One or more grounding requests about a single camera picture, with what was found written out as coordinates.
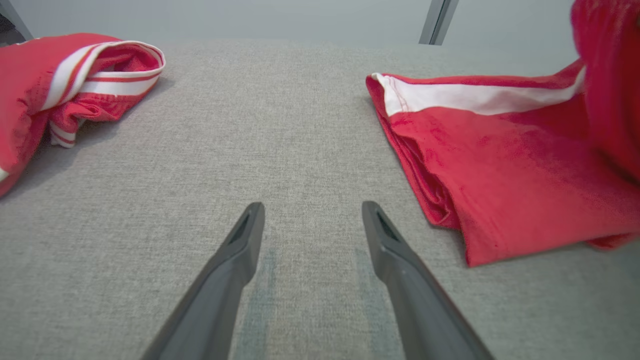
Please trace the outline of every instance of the red cloth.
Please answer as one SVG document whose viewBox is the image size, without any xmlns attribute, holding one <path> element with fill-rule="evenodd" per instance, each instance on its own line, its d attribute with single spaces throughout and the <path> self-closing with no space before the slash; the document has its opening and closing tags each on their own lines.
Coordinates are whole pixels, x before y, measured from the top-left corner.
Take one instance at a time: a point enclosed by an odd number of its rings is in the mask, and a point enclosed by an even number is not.
<svg viewBox="0 0 640 360">
<path fill-rule="evenodd" d="M 163 67 L 158 48 L 97 34 L 0 48 L 0 196 L 18 180 L 47 125 L 52 144 L 72 147 L 85 120 L 118 120 Z"/>
<path fill-rule="evenodd" d="M 639 13 L 576 1 L 581 59 L 551 76 L 367 78 L 422 210 L 462 230 L 469 266 L 640 234 Z"/>
</svg>

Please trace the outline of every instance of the folded red garment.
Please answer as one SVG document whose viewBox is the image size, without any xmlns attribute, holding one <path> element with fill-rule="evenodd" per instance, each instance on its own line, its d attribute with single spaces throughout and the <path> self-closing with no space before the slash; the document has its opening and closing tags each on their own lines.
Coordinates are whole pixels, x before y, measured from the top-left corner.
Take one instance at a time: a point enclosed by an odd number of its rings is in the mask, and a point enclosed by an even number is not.
<svg viewBox="0 0 640 360">
<path fill-rule="evenodd" d="M 462 230 L 469 266 L 640 234 L 639 13 L 578 0 L 581 59 L 552 76 L 367 78 L 422 210 Z"/>
<path fill-rule="evenodd" d="M 163 67 L 158 48 L 97 34 L 0 48 L 0 196 L 18 180 L 47 125 L 53 145 L 72 147 L 85 120 L 118 120 Z"/>
</svg>

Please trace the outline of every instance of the gray textured cloth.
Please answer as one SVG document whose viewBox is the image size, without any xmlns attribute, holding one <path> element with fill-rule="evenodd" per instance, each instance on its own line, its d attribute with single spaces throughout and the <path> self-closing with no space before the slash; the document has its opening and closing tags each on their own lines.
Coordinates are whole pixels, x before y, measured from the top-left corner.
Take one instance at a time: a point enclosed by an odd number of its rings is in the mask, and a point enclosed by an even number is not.
<svg viewBox="0 0 640 360">
<path fill-rule="evenodd" d="M 41 148 L 0 200 L 0 358 L 136 359 L 251 201 L 266 206 L 230 359 L 402 359 L 360 218 L 379 202 L 497 359 L 637 359 L 640 246 L 469 269 L 428 225 L 364 85 L 546 74 L 430 46 L 157 44 L 163 79 L 73 149 Z"/>
</svg>

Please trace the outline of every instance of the black object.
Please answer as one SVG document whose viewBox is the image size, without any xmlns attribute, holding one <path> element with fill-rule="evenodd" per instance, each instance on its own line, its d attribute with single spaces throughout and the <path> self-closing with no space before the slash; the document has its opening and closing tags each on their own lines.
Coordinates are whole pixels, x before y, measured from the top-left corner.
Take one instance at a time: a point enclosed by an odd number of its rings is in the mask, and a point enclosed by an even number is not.
<svg viewBox="0 0 640 360">
<path fill-rule="evenodd" d="M 258 262 L 264 205 L 250 204 L 173 311 L 143 360 L 226 359 L 242 289 Z"/>
<path fill-rule="evenodd" d="M 380 205 L 363 202 L 362 220 L 374 271 L 393 303 L 406 358 L 493 359 Z"/>
</svg>

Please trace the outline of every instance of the gray tabletop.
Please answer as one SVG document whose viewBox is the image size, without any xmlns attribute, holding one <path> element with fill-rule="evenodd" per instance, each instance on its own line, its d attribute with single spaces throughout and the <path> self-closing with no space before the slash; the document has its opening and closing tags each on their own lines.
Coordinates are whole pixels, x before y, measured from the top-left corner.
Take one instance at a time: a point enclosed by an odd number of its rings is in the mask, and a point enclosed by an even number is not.
<svg viewBox="0 0 640 360">
<path fill-rule="evenodd" d="M 0 358 L 136 359 L 252 201 L 258 270 L 230 359 L 402 359 L 360 219 L 379 202 L 497 359 L 637 359 L 640 244 L 469 269 L 431 227 L 376 118 L 372 72 L 542 75 L 440 47 L 155 44 L 168 66 L 118 123 L 42 147 L 0 199 Z"/>
</svg>

